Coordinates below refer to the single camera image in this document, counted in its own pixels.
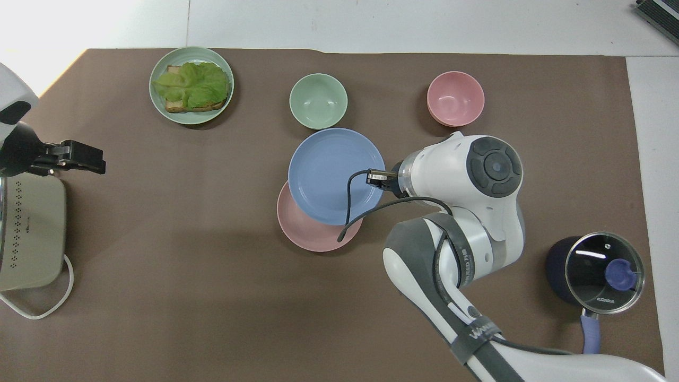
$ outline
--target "blue plate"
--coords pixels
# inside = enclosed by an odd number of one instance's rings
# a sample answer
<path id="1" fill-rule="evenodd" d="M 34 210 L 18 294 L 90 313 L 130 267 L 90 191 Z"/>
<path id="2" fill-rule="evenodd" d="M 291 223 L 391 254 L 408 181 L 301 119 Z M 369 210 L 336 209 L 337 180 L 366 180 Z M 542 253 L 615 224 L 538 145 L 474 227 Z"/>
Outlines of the blue plate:
<path id="1" fill-rule="evenodd" d="M 311 218 L 333 226 L 346 219 L 346 182 L 357 171 L 384 170 L 382 155 L 360 133 L 326 128 L 299 145 L 288 168 L 290 193 Z M 382 191 L 365 183 L 366 175 L 351 182 L 351 219 L 375 207 Z"/>

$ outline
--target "black cable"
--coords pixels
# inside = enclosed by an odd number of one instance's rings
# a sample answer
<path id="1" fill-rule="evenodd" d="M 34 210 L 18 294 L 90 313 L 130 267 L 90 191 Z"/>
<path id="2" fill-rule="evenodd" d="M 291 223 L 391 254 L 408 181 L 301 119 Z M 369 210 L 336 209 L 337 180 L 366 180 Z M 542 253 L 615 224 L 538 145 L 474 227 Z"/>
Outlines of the black cable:
<path id="1" fill-rule="evenodd" d="M 353 173 L 349 177 L 349 180 L 346 182 L 346 220 L 344 220 L 344 225 L 349 224 L 349 216 L 351 215 L 351 181 L 354 180 L 354 178 L 359 176 L 360 174 L 368 173 L 370 173 L 370 170 L 361 170 L 356 173 Z"/>
<path id="2" fill-rule="evenodd" d="M 356 216 L 351 222 L 349 222 L 349 217 L 351 216 L 351 181 L 354 180 L 355 177 L 359 176 L 360 174 L 368 174 L 370 173 L 370 170 L 361 170 L 357 171 L 356 173 L 353 173 L 350 177 L 349 180 L 346 182 L 346 220 L 344 221 L 344 228 L 342 231 L 339 233 L 339 236 L 337 237 L 337 242 L 339 243 L 340 241 L 344 240 L 344 236 L 346 235 L 346 231 L 351 227 L 355 222 L 365 218 L 369 214 L 381 210 L 385 207 L 389 207 L 391 205 L 395 205 L 398 203 L 404 203 L 404 202 L 412 202 L 412 201 L 427 201 L 427 202 L 432 202 L 434 204 L 440 205 L 445 212 L 448 215 L 453 216 L 453 211 L 448 207 L 444 202 L 440 201 L 439 199 L 436 198 L 430 198 L 428 196 L 408 196 L 407 198 L 400 198 L 395 201 L 390 201 L 387 203 L 384 203 L 383 205 L 371 208 L 367 210 L 366 212 Z"/>
<path id="3" fill-rule="evenodd" d="M 367 210 L 366 212 L 356 216 L 351 222 L 348 222 L 344 226 L 342 231 L 339 233 L 339 236 L 337 237 L 337 242 L 339 243 L 340 241 L 342 241 L 344 239 L 344 235 L 346 235 L 346 231 L 349 229 L 349 227 L 351 227 L 355 222 L 357 222 L 357 221 L 365 218 L 366 216 L 370 215 L 371 213 L 373 213 L 375 211 L 379 211 L 383 208 L 386 208 L 386 207 L 389 207 L 389 206 L 392 206 L 392 205 L 395 205 L 395 204 L 405 203 L 405 202 L 413 202 L 413 201 L 426 201 L 426 202 L 435 203 L 437 205 L 440 205 L 448 215 L 453 216 L 453 211 L 450 209 L 450 207 L 448 207 L 444 202 L 440 201 L 439 199 L 430 198 L 428 196 L 408 196 L 407 198 L 400 198 L 400 199 L 397 199 L 395 201 L 390 201 L 390 202 L 384 203 L 383 205 L 378 205 L 377 207 L 371 208 L 371 209 Z"/>
<path id="4" fill-rule="evenodd" d="M 524 351 L 530 351 L 531 353 L 537 353 L 537 354 L 545 354 L 545 355 L 573 355 L 573 353 L 570 353 L 569 351 L 565 350 L 559 350 L 559 349 L 548 349 L 546 347 L 535 347 L 535 346 L 529 346 L 529 345 L 519 345 L 517 343 L 513 343 L 510 341 L 507 341 L 502 338 L 498 337 L 493 337 L 491 338 L 491 341 L 497 342 L 501 345 L 511 347 L 513 349 L 518 349 L 518 350 L 524 350 Z"/>

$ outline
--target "kitchenware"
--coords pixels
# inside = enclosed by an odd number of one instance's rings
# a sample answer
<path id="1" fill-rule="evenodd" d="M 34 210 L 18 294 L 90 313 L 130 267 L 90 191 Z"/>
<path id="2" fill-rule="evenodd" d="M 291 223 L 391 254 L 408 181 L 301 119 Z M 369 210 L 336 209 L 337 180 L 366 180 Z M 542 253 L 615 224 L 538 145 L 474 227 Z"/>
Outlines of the kitchenware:
<path id="1" fill-rule="evenodd" d="M 314 73 L 301 78 L 290 91 L 290 110 L 299 123 L 320 130 L 338 123 L 348 98 L 342 83 L 331 75 Z"/>
<path id="2" fill-rule="evenodd" d="M 288 182 L 285 182 L 278 195 L 276 214 L 285 236 L 297 246 L 313 252 L 332 251 L 347 244 L 359 231 L 363 221 L 351 226 L 344 239 L 337 242 L 343 226 L 330 226 L 309 218 L 295 203 Z"/>
<path id="3" fill-rule="evenodd" d="M 547 279 L 564 301 L 583 308 L 583 353 L 598 353 L 599 314 L 634 305 L 644 286 L 644 265 L 624 238 L 610 232 L 567 237 L 547 255 Z"/>
<path id="4" fill-rule="evenodd" d="M 445 126 L 464 126 L 483 111 L 485 96 L 481 84 L 467 73 L 447 71 L 429 85 L 426 104 L 431 116 Z"/>
<path id="5" fill-rule="evenodd" d="M 36 288 L 61 272 L 66 240 L 66 190 L 53 177 L 0 178 L 0 292 Z"/>
<path id="6" fill-rule="evenodd" d="M 214 63 L 224 71 L 229 82 L 229 92 L 226 97 L 226 102 L 224 102 L 224 106 L 217 110 L 201 111 L 197 113 L 170 113 L 165 110 L 165 98 L 161 97 L 158 92 L 155 91 L 151 82 L 157 80 L 163 73 L 167 72 L 168 65 L 181 66 L 185 63 L 195 63 L 197 65 L 200 63 Z M 149 94 L 153 106 L 155 106 L 158 112 L 165 118 L 186 125 L 205 123 L 221 114 L 221 112 L 229 105 L 229 102 L 231 102 L 231 98 L 234 95 L 234 72 L 231 70 L 231 67 L 226 60 L 214 50 L 202 48 L 200 46 L 187 46 L 185 48 L 175 49 L 163 56 L 163 58 L 155 64 L 155 67 L 151 72 L 151 77 L 149 78 Z"/>
<path id="7" fill-rule="evenodd" d="M 377 147 L 347 128 L 327 128 L 310 135 L 295 150 L 288 168 L 293 199 L 311 218 L 332 226 L 345 223 L 347 181 L 357 171 L 384 170 Z M 350 219 L 377 205 L 382 191 L 357 176 L 351 187 Z"/>

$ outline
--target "purple handle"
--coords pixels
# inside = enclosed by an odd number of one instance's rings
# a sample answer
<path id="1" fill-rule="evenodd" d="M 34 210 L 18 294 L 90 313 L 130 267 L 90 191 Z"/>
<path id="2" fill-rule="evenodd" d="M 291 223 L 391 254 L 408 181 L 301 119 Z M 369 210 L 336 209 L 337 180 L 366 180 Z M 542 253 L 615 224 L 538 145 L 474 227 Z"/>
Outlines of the purple handle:
<path id="1" fill-rule="evenodd" d="M 601 349 L 601 332 L 599 330 L 599 320 L 587 315 L 580 316 L 580 323 L 583 326 L 583 354 L 599 354 Z"/>

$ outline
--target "dish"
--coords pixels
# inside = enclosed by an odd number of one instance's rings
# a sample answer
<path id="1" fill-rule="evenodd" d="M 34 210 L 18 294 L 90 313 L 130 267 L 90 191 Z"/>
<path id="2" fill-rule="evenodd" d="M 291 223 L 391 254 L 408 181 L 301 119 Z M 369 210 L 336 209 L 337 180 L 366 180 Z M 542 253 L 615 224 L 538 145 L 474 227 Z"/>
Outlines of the dish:
<path id="1" fill-rule="evenodd" d="M 308 128 L 320 130 L 338 123 L 346 113 L 348 98 L 342 83 L 331 75 L 302 77 L 290 91 L 290 111 Z"/>
<path id="2" fill-rule="evenodd" d="M 327 128 L 310 135 L 295 150 L 288 168 L 290 192 L 299 208 L 311 218 L 332 226 L 346 219 L 346 184 L 357 171 L 384 170 L 380 152 L 362 134 L 346 128 Z M 382 191 L 354 178 L 351 216 L 375 207 Z"/>
<path id="3" fill-rule="evenodd" d="M 184 63 L 214 63 L 226 73 L 229 80 L 229 94 L 226 97 L 224 106 L 217 110 L 203 111 L 200 113 L 170 113 L 165 110 L 165 99 L 155 91 L 151 82 L 157 80 L 161 74 L 165 73 L 168 65 L 181 66 Z M 155 64 L 155 67 L 151 72 L 151 77 L 149 78 L 149 95 L 153 106 L 155 106 L 158 112 L 165 116 L 165 118 L 179 124 L 201 124 L 217 117 L 229 105 L 229 102 L 234 95 L 234 72 L 222 56 L 208 48 L 188 46 L 186 48 L 175 49 L 166 54 L 157 64 Z"/>
<path id="4" fill-rule="evenodd" d="M 450 127 L 464 126 L 481 115 L 485 95 L 481 84 L 471 75 L 447 71 L 429 85 L 426 105 L 438 123 Z"/>
<path id="5" fill-rule="evenodd" d="M 313 252 L 328 252 L 347 244 L 356 236 L 363 223 L 361 219 L 349 227 L 344 239 L 338 243 L 337 236 L 344 226 L 330 226 L 309 218 L 292 198 L 287 181 L 278 195 L 276 215 L 285 236 L 298 247 Z"/>

